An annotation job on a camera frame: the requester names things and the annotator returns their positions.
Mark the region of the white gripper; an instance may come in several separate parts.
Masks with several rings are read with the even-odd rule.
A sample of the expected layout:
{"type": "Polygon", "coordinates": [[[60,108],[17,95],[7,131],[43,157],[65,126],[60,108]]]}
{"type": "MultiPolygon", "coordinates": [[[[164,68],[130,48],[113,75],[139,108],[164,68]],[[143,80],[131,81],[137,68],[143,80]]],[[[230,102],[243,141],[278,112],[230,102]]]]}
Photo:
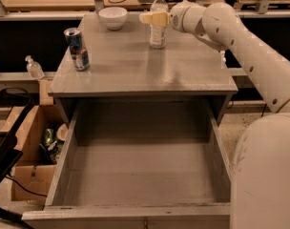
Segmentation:
{"type": "MultiPolygon", "coordinates": [[[[186,0],[177,3],[170,10],[172,28],[192,35],[204,34],[202,15],[205,10],[205,7],[186,0]]],[[[147,11],[139,15],[139,21],[143,24],[167,27],[170,23],[170,14],[165,10],[147,11]]]]}

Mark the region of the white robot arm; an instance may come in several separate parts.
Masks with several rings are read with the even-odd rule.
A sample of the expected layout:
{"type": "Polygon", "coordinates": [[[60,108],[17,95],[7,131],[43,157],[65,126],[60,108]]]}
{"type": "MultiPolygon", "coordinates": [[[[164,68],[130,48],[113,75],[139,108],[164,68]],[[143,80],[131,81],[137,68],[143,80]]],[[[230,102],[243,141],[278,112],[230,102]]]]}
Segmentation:
{"type": "Polygon", "coordinates": [[[225,3],[183,1],[169,12],[139,15],[143,24],[172,26],[236,58],[271,114],[238,140],[231,182],[231,229],[290,229],[290,61],[251,33],[225,3]]]}

